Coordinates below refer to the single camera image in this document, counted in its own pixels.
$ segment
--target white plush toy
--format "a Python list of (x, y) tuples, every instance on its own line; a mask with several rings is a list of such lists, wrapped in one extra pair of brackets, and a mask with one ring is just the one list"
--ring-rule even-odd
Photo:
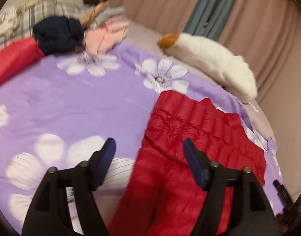
[[(163, 37), (158, 42), (162, 48), (165, 47), (164, 43), (172, 44), (170, 40), (165, 40), (169, 36), (177, 35)], [(187, 33), (181, 33), (172, 45), (166, 46), (166, 54), (206, 73), (242, 103), (256, 98), (256, 80), (242, 56), (234, 56), (230, 50), (211, 39)]]

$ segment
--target plaid blanket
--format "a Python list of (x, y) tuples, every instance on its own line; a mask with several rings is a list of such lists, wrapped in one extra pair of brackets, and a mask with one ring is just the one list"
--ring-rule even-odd
[(0, 50), (8, 46), (12, 41), (33, 36), (33, 27), (38, 22), (51, 16), (77, 17), (89, 9), (85, 5), (78, 7), (73, 4), (60, 3), (55, 0), (46, 0), (36, 4), (19, 16), (20, 24), (11, 36), (0, 36)]

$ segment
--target jacket sleeve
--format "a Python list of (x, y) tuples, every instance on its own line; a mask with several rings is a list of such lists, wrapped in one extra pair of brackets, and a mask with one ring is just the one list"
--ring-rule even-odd
[(110, 236), (143, 236), (153, 218), (167, 159), (153, 147), (139, 150), (129, 185), (109, 225)]

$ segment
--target red fabric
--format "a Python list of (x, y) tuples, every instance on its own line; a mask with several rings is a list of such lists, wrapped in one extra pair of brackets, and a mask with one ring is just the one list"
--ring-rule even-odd
[[(127, 190), (109, 226), (111, 236), (189, 236), (206, 198), (183, 155), (191, 138), (211, 160), (232, 169), (248, 166), (264, 184), (266, 161), (241, 126), (210, 99), (197, 102), (166, 91), (150, 117)], [(227, 228), (232, 189), (227, 188), (218, 233)]]
[(32, 37), (12, 42), (0, 50), (0, 85), (44, 56)]

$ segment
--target dark blue rolled clothing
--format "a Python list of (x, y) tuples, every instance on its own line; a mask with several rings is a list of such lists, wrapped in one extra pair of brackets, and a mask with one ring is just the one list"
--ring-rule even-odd
[(73, 51), (84, 39), (84, 30), (78, 19), (64, 16), (48, 17), (34, 28), (34, 38), (45, 55)]

